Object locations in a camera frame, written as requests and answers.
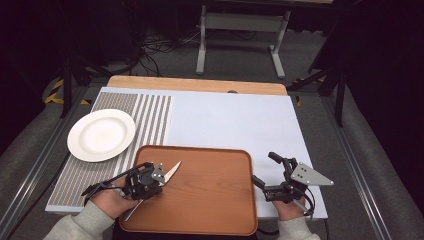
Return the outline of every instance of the person's arm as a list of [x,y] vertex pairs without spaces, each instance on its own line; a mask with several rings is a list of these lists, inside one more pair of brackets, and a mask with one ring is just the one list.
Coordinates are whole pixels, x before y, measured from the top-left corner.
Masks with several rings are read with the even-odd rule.
[[282,201],[272,202],[278,211],[278,230],[280,236],[277,240],[319,240],[319,236],[312,234],[306,225],[303,210],[294,202],[285,204]]
[[[120,178],[113,184],[123,186],[125,180]],[[121,197],[112,189],[100,191],[77,216],[68,215],[59,220],[44,239],[102,239],[103,231],[115,222],[114,219],[137,203],[138,201]]]

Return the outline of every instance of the brown tray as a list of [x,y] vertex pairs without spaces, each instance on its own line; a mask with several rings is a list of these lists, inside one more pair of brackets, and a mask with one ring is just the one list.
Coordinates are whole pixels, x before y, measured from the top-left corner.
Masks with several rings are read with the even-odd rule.
[[143,202],[128,221],[129,232],[251,235],[256,205],[250,155],[242,150],[144,146],[135,165],[163,163],[168,172],[181,165],[163,192]]

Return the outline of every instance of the knife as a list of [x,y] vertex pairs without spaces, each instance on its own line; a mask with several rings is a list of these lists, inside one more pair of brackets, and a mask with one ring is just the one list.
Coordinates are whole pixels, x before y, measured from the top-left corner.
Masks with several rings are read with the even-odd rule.
[[[180,167],[180,165],[181,165],[181,161],[179,161],[177,164],[175,164],[175,166],[173,167],[173,168],[171,168],[171,170],[169,170],[166,174],[165,174],[165,176],[164,176],[164,181],[163,182],[160,182],[159,183],[159,186],[161,186],[161,187],[163,187],[163,186],[165,186],[167,183],[168,183],[168,181],[169,181],[169,179],[171,179],[171,177],[174,175],[174,173],[178,170],[178,168]],[[140,206],[140,204],[142,203],[144,201],[144,199],[141,199],[140,200],[140,202],[137,204],[137,206],[135,206],[134,208],[132,208],[132,209],[128,209],[126,212],[125,212],[125,215],[124,215],[124,221],[128,221],[128,219],[130,219],[130,217],[131,217],[131,215],[135,212],[135,210],[138,208],[138,206]]]

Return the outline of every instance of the person's left hand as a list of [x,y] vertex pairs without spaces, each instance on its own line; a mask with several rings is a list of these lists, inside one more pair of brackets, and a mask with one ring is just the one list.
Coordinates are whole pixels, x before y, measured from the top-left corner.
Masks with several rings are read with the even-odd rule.
[[[125,186],[125,177],[118,178],[112,184],[117,187]],[[139,203],[139,201],[131,198],[122,197],[113,189],[102,190],[91,197],[90,200],[112,219],[119,217]]]

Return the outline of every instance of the plate rim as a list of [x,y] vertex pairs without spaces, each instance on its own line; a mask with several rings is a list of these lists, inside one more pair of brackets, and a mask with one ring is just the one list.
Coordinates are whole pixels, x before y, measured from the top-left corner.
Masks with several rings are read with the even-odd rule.
[[[96,121],[98,119],[102,118],[116,118],[121,120],[126,127],[126,134],[124,137],[124,140],[117,146],[116,148],[102,154],[90,154],[83,150],[81,144],[78,144],[79,141],[79,131],[84,126],[90,124],[93,121]],[[85,162],[101,162],[109,160],[120,153],[122,153],[125,149],[128,148],[128,146],[131,144],[131,142],[134,139],[135,136],[135,122],[134,119],[126,112],[119,110],[119,109],[101,109],[94,112],[90,112],[89,114],[85,115],[81,119],[79,119],[71,128],[68,134],[67,138],[67,145],[68,149],[71,152],[71,154]]]

